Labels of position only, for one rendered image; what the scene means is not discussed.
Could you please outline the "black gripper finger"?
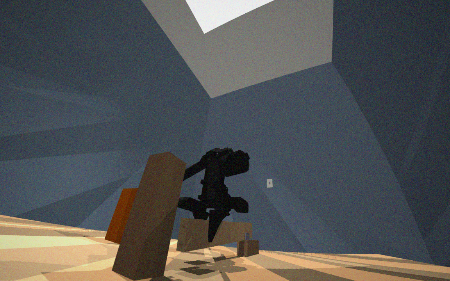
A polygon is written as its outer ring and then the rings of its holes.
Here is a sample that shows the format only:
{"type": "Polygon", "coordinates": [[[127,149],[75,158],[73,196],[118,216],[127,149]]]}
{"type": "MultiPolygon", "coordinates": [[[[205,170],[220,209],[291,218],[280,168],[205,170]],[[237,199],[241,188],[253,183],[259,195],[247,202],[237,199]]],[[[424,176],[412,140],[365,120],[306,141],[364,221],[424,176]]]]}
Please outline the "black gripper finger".
{"type": "Polygon", "coordinates": [[[190,209],[189,211],[193,213],[194,219],[208,219],[209,212],[199,209],[190,209]]]}
{"type": "Polygon", "coordinates": [[[209,228],[208,228],[209,242],[213,241],[214,236],[220,226],[221,221],[226,216],[230,216],[230,213],[224,212],[222,210],[209,210],[209,228]]]}

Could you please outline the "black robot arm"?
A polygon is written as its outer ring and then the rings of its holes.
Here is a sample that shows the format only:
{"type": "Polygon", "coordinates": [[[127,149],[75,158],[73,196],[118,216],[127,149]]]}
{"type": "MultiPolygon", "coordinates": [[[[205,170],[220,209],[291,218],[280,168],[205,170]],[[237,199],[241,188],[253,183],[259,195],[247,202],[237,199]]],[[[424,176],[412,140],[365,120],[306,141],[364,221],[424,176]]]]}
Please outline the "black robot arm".
{"type": "Polygon", "coordinates": [[[201,160],[185,169],[183,181],[205,169],[205,176],[225,176],[242,174],[249,170],[249,155],[243,151],[233,152],[232,148],[215,148],[206,152],[201,160]],[[218,153],[218,154],[217,154],[218,153]]]}

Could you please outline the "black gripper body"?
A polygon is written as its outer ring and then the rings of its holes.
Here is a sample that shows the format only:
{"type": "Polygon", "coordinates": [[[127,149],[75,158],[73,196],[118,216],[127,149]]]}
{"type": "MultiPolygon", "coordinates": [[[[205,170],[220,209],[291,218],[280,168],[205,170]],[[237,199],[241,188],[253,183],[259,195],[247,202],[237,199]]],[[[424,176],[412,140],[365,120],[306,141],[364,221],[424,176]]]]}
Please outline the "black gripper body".
{"type": "Polygon", "coordinates": [[[248,212],[248,202],[240,196],[227,196],[223,200],[223,189],[226,189],[224,178],[219,176],[205,176],[200,182],[202,185],[202,193],[198,194],[200,201],[192,197],[180,197],[177,207],[190,210],[199,209],[207,211],[207,208],[214,208],[214,210],[222,210],[230,212],[234,209],[236,212],[248,212]]]}

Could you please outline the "long brown wooden beam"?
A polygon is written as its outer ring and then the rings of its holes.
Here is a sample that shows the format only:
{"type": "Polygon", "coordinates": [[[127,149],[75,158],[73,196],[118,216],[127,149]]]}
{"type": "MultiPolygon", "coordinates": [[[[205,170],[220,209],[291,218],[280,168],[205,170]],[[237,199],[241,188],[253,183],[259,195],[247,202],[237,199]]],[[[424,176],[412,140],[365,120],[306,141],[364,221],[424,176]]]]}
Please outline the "long brown wooden beam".
{"type": "Polygon", "coordinates": [[[217,247],[245,240],[245,233],[250,233],[252,238],[252,223],[248,222],[224,222],[214,236],[212,242],[208,240],[208,219],[180,219],[180,230],[177,238],[177,251],[194,251],[208,247],[217,247]]]}

